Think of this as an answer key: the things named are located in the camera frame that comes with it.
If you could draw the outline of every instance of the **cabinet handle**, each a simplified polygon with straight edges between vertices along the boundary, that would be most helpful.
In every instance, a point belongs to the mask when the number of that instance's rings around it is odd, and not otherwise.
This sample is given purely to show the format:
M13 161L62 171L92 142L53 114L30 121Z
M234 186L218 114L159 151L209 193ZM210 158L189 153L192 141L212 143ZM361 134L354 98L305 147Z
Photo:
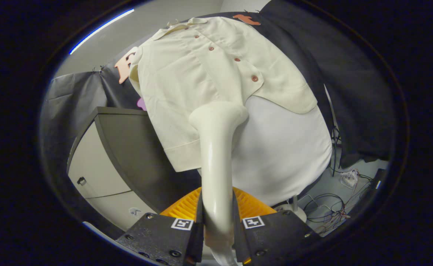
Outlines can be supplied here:
M79 184L79 185L85 185L87 183L87 180L85 180L85 177L80 177L78 180L77 180L77 184Z

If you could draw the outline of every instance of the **white power strip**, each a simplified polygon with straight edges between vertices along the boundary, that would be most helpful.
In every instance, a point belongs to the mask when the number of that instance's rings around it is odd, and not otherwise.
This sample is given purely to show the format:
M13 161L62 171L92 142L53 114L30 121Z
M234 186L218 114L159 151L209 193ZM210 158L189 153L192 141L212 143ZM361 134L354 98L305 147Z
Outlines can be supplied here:
M359 171L357 169L353 169L352 171L341 173L341 179L340 182L345 187L348 187L350 189L353 189L356 187L356 184L358 183L358 174Z

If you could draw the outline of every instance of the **shirt collar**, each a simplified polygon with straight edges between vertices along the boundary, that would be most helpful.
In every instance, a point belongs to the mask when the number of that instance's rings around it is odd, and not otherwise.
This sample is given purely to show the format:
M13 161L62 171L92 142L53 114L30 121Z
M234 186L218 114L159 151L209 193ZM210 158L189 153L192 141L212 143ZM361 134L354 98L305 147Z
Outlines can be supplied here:
M151 39L153 41L155 40L159 40L160 38L164 37L164 35L167 34L167 32L175 29L176 27L180 26L180 25L194 25L194 24L202 24L202 23L206 23L207 20L201 17L193 17L191 19L188 20L188 22L182 22L182 23L178 23L177 22L173 22L173 24L171 24L171 22L167 23L167 27L166 28L161 28L159 29L156 34L154 34Z

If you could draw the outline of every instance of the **wall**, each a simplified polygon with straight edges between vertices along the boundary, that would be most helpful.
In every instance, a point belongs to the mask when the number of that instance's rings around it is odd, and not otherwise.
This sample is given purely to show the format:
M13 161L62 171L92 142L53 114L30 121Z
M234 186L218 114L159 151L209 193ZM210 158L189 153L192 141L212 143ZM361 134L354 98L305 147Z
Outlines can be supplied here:
M218 13L222 3L223 0L153 0L138 5L133 13L105 27L68 56L55 77L91 71L94 67L98 70L130 44L152 35L168 21Z
M224 0L220 12L261 10L270 0Z

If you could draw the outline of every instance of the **white base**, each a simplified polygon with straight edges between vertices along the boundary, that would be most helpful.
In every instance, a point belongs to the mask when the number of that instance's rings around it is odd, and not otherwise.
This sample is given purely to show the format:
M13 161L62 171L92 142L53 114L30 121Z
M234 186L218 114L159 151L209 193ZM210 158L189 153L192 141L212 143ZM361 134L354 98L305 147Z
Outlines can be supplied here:
M303 222L306 223L306 214L305 214L305 212L301 208L297 208L297 210L294 211L292 204L283 204L283 205L277 206L275 208L275 210L277 212L282 212L282 211L285 211L285 210L293 211L294 214L296 214Z

